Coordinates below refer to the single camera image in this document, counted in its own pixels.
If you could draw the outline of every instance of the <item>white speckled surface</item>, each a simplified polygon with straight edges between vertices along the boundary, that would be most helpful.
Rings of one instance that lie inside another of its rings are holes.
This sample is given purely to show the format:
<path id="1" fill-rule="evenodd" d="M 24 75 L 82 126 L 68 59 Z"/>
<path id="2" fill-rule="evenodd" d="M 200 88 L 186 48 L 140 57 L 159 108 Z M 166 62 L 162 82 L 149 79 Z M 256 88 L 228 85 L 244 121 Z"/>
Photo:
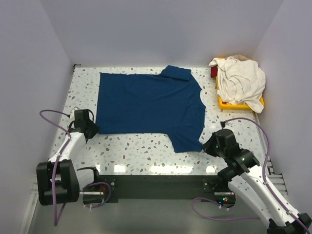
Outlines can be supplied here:
<path id="1" fill-rule="evenodd" d="M 75 107 L 90 109 L 96 115 L 99 73 L 159 74 L 163 68 L 76 68 L 64 107 L 70 113 Z M 252 112 L 221 111 L 217 103 L 215 80 L 210 78 L 209 68 L 190 68 L 202 91 L 200 97 L 206 106 L 205 127 L 200 142 L 206 142 L 211 133 L 221 129 L 220 121 L 233 117 L 254 118 Z M 70 120 L 62 118 L 67 127 Z M 234 121 L 227 125 L 235 133 L 241 147 L 254 152 L 260 162 L 264 160 L 259 135 L 252 123 Z M 64 132 L 58 130 L 51 155 L 64 140 Z M 89 140 L 73 163 L 80 167 L 97 166 L 100 174 L 120 175 L 215 175 L 226 167 L 221 158 L 202 152 L 176 154 L 164 134 L 96 135 Z"/>

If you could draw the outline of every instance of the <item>gray floor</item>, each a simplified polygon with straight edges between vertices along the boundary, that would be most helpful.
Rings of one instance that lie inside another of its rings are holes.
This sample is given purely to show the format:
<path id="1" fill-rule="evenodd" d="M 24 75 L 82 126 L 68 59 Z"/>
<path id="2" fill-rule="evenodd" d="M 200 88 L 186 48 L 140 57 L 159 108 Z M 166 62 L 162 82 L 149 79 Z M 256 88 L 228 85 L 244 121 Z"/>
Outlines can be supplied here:
<path id="1" fill-rule="evenodd" d="M 213 217 L 254 216 L 239 198 L 228 212 L 211 203 L 197 204 Z M 186 200 L 120 200 L 98 209 L 83 208 L 82 201 L 67 204 L 57 227 L 52 206 L 39 203 L 30 234 L 265 234 L 258 220 L 213 222 L 196 215 Z"/>

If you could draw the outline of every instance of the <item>white wall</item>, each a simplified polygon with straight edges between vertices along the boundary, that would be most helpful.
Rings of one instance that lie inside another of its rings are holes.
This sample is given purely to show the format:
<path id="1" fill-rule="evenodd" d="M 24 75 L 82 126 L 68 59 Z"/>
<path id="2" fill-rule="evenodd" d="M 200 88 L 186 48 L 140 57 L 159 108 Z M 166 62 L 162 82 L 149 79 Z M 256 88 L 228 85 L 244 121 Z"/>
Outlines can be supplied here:
<path id="1" fill-rule="evenodd" d="M 0 233 L 15 234 L 55 133 L 39 111 L 63 108 L 72 65 L 38 0 L 2 0 L 0 31 Z"/>
<path id="2" fill-rule="evenodd" d="M 312 1 L 285 0 L 253 58 L 267 74 L 260 115 L 289 197 L 312 215 Z"/>
<path id="3" fill-rule="evenodd" d="M 207 66 L 250 57 L 283 0 L 41 0 L 83 66 Z"/>

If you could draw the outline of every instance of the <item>blue t-shirt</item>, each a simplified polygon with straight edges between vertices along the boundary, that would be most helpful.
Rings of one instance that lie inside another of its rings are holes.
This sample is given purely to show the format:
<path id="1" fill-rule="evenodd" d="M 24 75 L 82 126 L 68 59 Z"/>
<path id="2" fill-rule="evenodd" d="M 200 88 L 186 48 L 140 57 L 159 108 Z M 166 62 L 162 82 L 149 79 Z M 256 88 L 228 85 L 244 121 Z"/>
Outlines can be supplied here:
<path id="1" fill-rule="evenodd" d="M 205 105 L 190 69 L 167 66 L 160 75 L 100 76 L 100 134 L 163 133 L 176 153 L 201 151 Z"/>

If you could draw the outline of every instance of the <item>blue shirt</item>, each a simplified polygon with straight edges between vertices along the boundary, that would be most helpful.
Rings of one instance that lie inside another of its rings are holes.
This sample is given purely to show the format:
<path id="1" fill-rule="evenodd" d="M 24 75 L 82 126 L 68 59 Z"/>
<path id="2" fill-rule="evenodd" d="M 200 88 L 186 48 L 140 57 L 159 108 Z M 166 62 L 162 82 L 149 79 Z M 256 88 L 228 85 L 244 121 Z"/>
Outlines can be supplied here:
<path id="1" fill-rule="evenodd" d="M 176 153 L 201 151 L 205 105 L 190 69 L 160 75 L 100 74 L 96 124 L 100 134 L 163 133 Z"/>

